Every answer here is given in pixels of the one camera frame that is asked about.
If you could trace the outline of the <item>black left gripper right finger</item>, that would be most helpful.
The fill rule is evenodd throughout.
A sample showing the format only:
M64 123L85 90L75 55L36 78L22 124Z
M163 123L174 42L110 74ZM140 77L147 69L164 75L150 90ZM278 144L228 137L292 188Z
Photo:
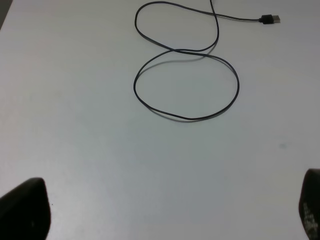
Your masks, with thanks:
M320 239L320 170L305 173L298 204L302 226L309 240Z

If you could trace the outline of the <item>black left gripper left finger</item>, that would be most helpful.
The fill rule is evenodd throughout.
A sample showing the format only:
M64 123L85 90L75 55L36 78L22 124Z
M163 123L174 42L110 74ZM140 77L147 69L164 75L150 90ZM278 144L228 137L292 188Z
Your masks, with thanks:
M0 198L2 240L45 240L51 209L45 181L30 178Z

